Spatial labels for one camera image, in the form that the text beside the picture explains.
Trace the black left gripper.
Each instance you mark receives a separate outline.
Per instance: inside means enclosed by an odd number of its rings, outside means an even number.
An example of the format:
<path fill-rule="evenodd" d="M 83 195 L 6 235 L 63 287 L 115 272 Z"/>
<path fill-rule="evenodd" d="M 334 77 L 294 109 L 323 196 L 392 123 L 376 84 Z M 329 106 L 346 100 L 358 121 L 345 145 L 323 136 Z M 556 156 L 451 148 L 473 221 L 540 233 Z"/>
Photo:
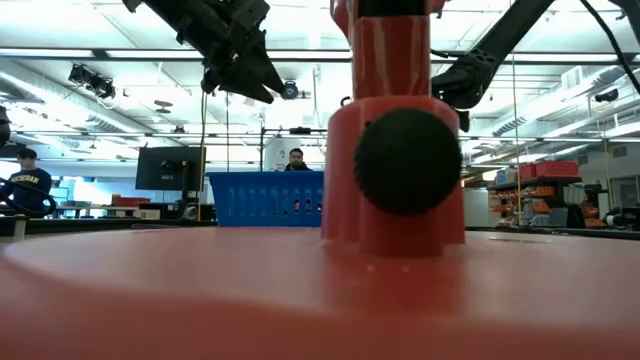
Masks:
<path fill-rule="evenodd" d="M 285 91 L 267 55 L 266 32 L 260 29 L 269 10 L 264 0 L 164 1 L 176 40 L 188 43 L 203 57 L 202 90 L 235 93 L 267 104 L 274 101 L 268 89 L 278 94 Z"/>

